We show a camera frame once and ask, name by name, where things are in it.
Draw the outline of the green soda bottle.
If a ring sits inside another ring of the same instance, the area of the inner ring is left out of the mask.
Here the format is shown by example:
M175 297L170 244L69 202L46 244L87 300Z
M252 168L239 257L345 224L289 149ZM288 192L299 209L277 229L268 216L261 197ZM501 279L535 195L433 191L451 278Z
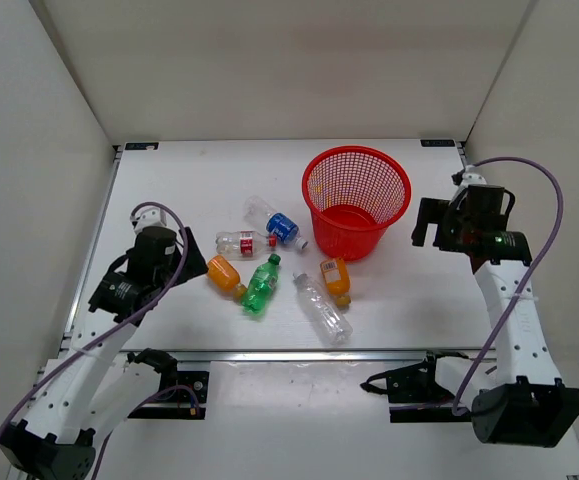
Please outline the green soda bottle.
M271 254L265 263L255 269L241 299L241 305L246 312L254 315L264 312L278 283L280 262L279 255Z

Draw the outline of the orange juice bottle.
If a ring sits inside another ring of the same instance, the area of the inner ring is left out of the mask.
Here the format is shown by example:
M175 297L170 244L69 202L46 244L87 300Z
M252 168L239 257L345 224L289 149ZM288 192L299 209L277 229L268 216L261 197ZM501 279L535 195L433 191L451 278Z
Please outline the orange juice bottle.
M331 258L320 263L320 271L324 285L333 298L334 303L341 308L347 308L351 303L350 277L342 258Z
M207 277L217 290L235 301L240 301L247 291L238 271L222 255L207 262Z

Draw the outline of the clear ribbed water bottle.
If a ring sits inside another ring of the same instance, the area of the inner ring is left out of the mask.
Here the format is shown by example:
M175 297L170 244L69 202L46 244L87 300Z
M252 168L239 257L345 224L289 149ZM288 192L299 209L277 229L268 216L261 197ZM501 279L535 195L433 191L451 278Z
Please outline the clear ribbed water bottle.
M346 344L353 328L323 287L306 273L295 273L293 283L298 304L321 342L326 346Z

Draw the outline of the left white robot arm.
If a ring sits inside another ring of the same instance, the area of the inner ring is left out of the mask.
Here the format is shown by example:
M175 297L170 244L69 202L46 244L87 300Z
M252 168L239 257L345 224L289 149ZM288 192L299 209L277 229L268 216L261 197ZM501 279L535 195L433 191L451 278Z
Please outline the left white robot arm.
M70 353L41 379L28 411L0 434L0 450L11 464L35 479L84 479L122 420L151 396L174 396L177 361L153 348L129 355L120 377L109 386L102 382L156 299L206 272L189 228L177 234L148 226L137 233L90 297L90 312L101 310L108 319L78 327Z

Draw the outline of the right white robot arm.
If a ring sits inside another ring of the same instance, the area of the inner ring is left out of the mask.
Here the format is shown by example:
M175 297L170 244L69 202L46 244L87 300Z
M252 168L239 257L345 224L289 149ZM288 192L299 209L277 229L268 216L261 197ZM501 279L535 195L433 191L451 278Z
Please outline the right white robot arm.
M579 416L579 389L566 386L542 332L526 237L507 228L514 195L500 186L469 185L450 200L423 198L412 243L463 253L483 295L491 334L484 355L429 351L413 365L374 374L363 391L384 395L392 420L468 420L482 443L555 447Z

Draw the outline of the red plastic mesh bin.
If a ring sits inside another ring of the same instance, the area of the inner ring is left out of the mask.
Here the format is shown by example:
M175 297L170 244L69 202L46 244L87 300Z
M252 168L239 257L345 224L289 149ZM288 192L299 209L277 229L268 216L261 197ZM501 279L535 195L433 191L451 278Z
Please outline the red plastic mesh bin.
M301 187L317 246L347 262L371 254L412 197L410 179L395 159L358 145L317 155L306 167Z

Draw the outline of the red label clear bottle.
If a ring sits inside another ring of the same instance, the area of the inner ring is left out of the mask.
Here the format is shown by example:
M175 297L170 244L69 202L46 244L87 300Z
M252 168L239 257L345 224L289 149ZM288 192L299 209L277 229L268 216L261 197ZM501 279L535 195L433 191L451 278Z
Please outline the red label clear bottle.
M216 234L215 244L217 254L226 260L250 260L274 253L277 237L250 230L223 231Z

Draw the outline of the right black corner label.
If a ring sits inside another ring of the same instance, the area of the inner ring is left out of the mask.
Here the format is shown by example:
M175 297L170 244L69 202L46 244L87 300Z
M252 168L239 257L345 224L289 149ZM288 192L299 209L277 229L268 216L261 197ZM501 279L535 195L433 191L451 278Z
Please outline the right black corner label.
M421 139L420 144L423 148L454 148L455 141L451 139Z

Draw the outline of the black corner label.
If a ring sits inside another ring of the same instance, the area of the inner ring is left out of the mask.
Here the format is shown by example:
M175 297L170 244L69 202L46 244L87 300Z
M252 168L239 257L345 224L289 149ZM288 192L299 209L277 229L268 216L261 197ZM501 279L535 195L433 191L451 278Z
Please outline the black corner label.
M159 148L158 142L127 142L125 151L154 151Z
M454 148L455 141L451 139L421 139L420 144L423 148Z

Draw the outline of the blue label clear bottle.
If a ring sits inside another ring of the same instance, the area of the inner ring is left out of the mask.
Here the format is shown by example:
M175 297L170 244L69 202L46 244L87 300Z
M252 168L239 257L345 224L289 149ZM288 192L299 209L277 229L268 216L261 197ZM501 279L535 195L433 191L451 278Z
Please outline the blue label clear bottle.
M251 226L261 233L275 235L282 245L291 246L299 252L308 246L298 225L259 196L247 198L243 209L244 219Z

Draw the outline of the left black corner label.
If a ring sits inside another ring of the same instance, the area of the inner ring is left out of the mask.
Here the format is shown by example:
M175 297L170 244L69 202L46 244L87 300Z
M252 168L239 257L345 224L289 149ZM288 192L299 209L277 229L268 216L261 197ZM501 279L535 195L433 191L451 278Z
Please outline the left black corner label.
M158 142L127 142L125 151L154 151L159 148Z

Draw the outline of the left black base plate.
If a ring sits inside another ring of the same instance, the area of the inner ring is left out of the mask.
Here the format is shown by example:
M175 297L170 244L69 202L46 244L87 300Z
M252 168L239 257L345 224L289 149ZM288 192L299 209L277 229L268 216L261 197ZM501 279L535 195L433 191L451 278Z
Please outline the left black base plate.
M208 363L180 363L174 376L162 376L156 397L134 410L129 419L204 420L207 412Z

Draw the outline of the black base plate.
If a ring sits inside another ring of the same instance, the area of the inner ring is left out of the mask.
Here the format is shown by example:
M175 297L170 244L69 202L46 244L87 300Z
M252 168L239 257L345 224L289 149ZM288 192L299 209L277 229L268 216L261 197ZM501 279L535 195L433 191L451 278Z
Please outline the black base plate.
M360 388L387 397L391 424L468 423L470 414L454 415L454 395L435 381L437 361L443 357L428 352L418 363L369 376Z
M129 419L204 420L207 412L208 363L180 363L174 376L162 376L156 397L134 410Z

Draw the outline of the aluminium table rail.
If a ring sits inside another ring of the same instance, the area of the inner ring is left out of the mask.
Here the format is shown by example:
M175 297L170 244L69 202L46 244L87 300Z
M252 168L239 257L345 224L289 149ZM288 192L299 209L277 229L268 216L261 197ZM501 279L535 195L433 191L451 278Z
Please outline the aluminium table rail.
M91 252L65 327L100 324L87 302L108 265L134 241L131 210L153 200L178 214L206 257L218 232L246 229L245 200L257 195L312 236L301 179L308 163L332 147L329 140L162 142L152 150L116 156ZM205 278L174 288L145 318L126 349L156 348L187 360L385 360L429 349L474 352L489 332L484 300L469 261L410 240L417 214L411 204L375 250L350 268L353 328L347 345L326 347L296 301L293 277L319 275L322 252L281 251L280 281L265 315L247 316Z

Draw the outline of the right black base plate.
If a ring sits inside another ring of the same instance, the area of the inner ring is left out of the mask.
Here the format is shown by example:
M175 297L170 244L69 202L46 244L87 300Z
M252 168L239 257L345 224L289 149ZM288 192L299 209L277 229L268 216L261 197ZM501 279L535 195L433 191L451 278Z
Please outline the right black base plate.
M360 388L387 397L391 424L468 423L470 414L454 415L454 395L435 381L437 361L443 357L428 352L418 363L369 376Z

